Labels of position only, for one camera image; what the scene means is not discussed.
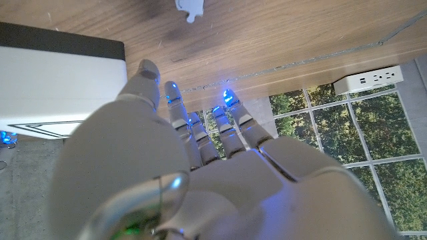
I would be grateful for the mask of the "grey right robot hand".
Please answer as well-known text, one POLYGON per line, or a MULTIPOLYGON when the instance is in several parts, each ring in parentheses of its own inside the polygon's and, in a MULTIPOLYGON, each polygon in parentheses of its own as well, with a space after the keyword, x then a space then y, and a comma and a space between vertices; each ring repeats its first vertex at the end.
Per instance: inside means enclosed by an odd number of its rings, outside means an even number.
POLYGON ((17 134, 1 131, 1 147, 6 147, 12 149, 16 147, 17 144, 17 134))

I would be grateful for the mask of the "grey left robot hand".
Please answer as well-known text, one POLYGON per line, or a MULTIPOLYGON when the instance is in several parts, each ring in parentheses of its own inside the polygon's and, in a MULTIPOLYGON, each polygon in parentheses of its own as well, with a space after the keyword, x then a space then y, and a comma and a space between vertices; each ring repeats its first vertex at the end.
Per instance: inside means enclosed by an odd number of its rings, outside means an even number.
POLYGON ((360 180, 291 137, 272 137, 233 91, 235 127, 220 159, 187 120, 167 82, 170 119, 158 116, 150 60, 117 98, 66 140, 47 202, 53 239, 399 239, 360 180))

